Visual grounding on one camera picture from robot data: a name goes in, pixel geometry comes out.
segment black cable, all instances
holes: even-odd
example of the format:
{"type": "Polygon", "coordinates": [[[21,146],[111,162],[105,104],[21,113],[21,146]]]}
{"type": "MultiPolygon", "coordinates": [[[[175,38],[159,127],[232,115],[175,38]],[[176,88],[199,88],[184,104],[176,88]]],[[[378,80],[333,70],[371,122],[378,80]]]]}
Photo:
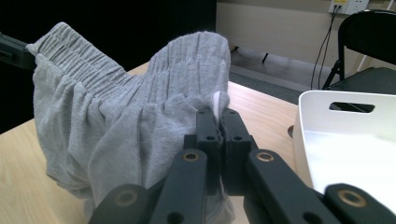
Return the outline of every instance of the black cable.
{"type": "Polygon", "coordinates": [[[316,69],[316,67],[317,67],[317,63],[318,63],[318,60],[319,60],[319,57],[320,57],[320,53],[321,53],[321,51],[322,51],[322,48],[323,48],[324,43],[325,43],[326,40],[327,40],[326,49],[325,49],[325,52],[324,52],[323,61],[322,61],[322,65],[321,65],[321,67],[320,67],[319,77],[318,77],[318,89],[320,89],[320,83],[319,83],[319,82],[320,82],[320,75],[321,75],[321,71],[322,71],[322,69],[323,69],[324,60],[326,59],[327,47],[329,46],[330,35],[331,35],[331,33],[332,33],[332,23],[333,23],[333,21],[334,21],[334,19],[335,19],[335,15],[337,14],[337,11],[340,9],[340,7],[341,7],[341,6],[334,6],[334,9],[332,10],[332,20],[331,20],[331,22],[330,22],[329,31],[327,32],[327,34],[326,34],[326,36],[324,37],[323,42],[322,42],[322,44],[321,44],[321,46],[320,46],[319,54],[318,54],[317,60],[315,61],[315,65],[314,65],[314,71],[312,72],[311,90],[312,90],[312,85],[313,85],[313,83],[314,83],[315,69],[316,69]]]}

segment chair backrest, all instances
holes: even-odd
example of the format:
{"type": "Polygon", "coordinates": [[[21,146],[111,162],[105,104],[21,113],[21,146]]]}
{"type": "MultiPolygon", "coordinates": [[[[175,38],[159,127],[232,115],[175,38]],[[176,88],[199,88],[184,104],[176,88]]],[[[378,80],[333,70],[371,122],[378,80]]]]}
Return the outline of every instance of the chair backrest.
{"type": "Polygon", "coordinates": [[[363,10],[344,19],[338,30],[339,60],[343,62],[340,69],[342,77],[345,47],[396,64],[396,12],[363,10]]]}

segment white plastic bin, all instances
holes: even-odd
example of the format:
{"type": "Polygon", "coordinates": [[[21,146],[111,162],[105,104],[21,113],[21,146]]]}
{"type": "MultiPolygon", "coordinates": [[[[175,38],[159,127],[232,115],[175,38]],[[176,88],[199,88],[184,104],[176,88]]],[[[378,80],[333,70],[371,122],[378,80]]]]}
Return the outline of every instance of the white plastic bin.
{"type": "Polygon", "coordinates": [[[293,129],[297,175],[324,193],[330,184],[365,190],[396,214],[396,96],[306,91],[293,129]],[[331,103],[374,105],[371,113],[330,110],[331,103]]]}

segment wooden table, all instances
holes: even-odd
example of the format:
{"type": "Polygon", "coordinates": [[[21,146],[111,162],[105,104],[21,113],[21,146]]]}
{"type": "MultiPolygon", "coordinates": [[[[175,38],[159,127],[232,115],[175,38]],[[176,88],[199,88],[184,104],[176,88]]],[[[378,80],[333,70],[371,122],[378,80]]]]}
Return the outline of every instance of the wooden table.
{"type": "MultiPolygon", "coordinates": [[[[145,63],[130,74],[142,74],[145,63]]],[[[295,171],[294,149],[288,128],[297,105],[229,83],[230,108],[236,110],[259,148],[278,153],[295,171]]],[[[236,220],[248,223],[243,197],[233,197],[236,220]]],[[[83,201],[46,176],[46,160],[37,142],[33,119],[0,135],[0,223],[87,223],[83,201]]]]}

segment gray sweatpants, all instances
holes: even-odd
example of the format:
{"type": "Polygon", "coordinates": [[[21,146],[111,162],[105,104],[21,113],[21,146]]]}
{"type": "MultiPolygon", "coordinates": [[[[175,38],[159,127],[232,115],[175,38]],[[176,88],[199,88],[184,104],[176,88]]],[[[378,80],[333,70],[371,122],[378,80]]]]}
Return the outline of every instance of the gray sweatpants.
{"type": "MultiPolygon", "coordinates": [[[[195,113],[228,106],[230,52],[215,33],[178,37],[131,76],[64,22],[27,46],[35,55],[35,124],[47,174],[86,200],[86,215],[115,187],[149,188],[165,177],[195,113]]],[[[223,192],[207,199],[207,223],[230,223],[223,192]]]]}

